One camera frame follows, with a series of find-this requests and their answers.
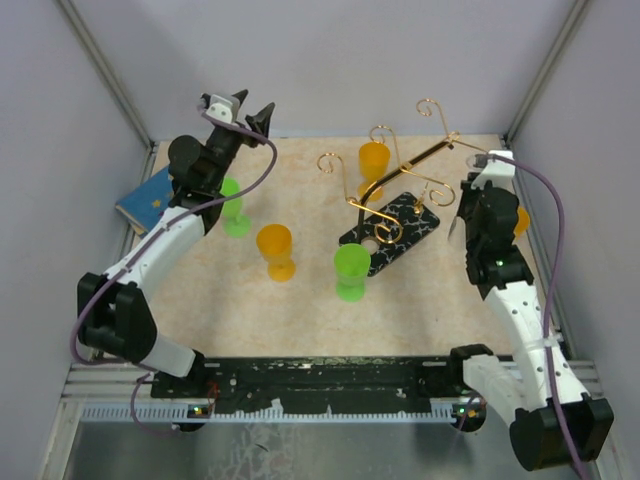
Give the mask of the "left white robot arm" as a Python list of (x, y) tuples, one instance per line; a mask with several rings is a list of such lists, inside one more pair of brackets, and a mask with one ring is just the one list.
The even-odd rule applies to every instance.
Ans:
[(268, 164), (246, 189), (234, 194), (222, 191), (242, 147), (275, 146), (269, 137), (275, 103), (240, 120), (247, 96), (246, 90), (201, 95), (198, 111), (213, 130), (206, 141), (184, 134), (170, 142), (168, 174), (173, 195), (158, 223), (116, 264), (79, 280), (78, 316), (69, 339), (75, 361), (89, 362), (78, 351), (86, 346), (109, 354), (112, 363), (172, 376), (174, 387), (186, 396), (206, 389), (208, 373), (202, 367), (202, 354), (159, 333), (149, 300), (174, 264), (215, 226), (223, 205), (257, 188), (275, 166)]

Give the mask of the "clear wine glass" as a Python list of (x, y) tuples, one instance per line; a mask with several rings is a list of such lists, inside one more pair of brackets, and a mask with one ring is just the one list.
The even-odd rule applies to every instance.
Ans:
[[(471, 154), (465, 159), (465, 165), (467, 167), (468, 174), (479, 173), (482, 170), (478, 163), (479, 157), (480, 154)], [(464, 238), (465, 234), (463, 221), (457, 215), (455, 215), (450, 224), (450, 228), (447, 234), (447, 241), (450, 245), (462, 247)]]

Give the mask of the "gold wine glass rack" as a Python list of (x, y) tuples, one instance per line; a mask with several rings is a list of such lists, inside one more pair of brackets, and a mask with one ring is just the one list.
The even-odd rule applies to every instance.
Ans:
[[(421, 174), (415, 167), (445, 149), (452, 150), (455, 145), (460, 145), (460, 133), (449, 129), (438, 101), (423, 98), (416, 103), (416, 111), (424, 117), (432, 116), (434, 111), (438, 112), (444, 130), (442, 140), (414, 158), (404, 160), (400, 155), (397, 136), (393, 129), (386, 125), (372, 127), (369, 131), (372, 143), (384, 146), (387, 137), (392, 139), (397, 166), (380, 178), (370, 181), (358, 197), (349, 193), (346, 168), (341, 168), (345, 201), (357, 210), (358, 218), (356, 225), (339, 238), (339, 244), (362, 245), (367, 239), (377, 243), (377, 250), (370, 254), (370, 277), (390, 266), (439, 226), (440, 220), (427, 208), (427, 202), (437, 207), (447, 207), (456, 200), (456, 191), (451, 185)], [(380, 208), (369, 206), (375, 194), (403, 176), (411, 176), (424, 183), (418, 196), (404, 192)]]

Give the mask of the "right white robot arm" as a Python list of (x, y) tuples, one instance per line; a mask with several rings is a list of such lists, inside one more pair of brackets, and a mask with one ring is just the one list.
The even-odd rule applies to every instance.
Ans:
[(514, 243), (519, 200), (499, 180), (471, 173), (461, 183), (457, 216), (465, 224), (466, 269), (485, 305), (505, 328), (520, 374), (481, 344), (450, 353), (446, 380), (461, 396), (479, 393), (509, 430), (527, 471), (598, 458), (614, 420), (571, 369), (546, 332), (534, 277)]

